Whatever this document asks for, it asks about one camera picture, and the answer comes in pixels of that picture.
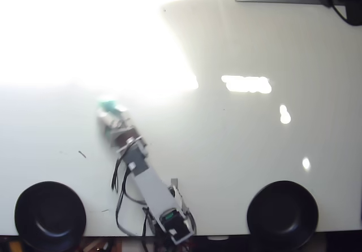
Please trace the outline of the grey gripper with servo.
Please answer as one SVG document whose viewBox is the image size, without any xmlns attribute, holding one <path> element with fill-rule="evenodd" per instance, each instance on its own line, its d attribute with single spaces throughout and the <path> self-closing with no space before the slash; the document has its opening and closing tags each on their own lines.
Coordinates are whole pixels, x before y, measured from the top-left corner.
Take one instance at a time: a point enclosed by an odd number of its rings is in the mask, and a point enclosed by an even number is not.
<svg viewBox="0 0 362 252">
<path fill-rule="evenodd" d="M 136 139 L 136 129 L 126 110 L 99 107 L 97 123 L 105 139 L 111 144 L 126 144 L 130 138 Z"/>
</svg>

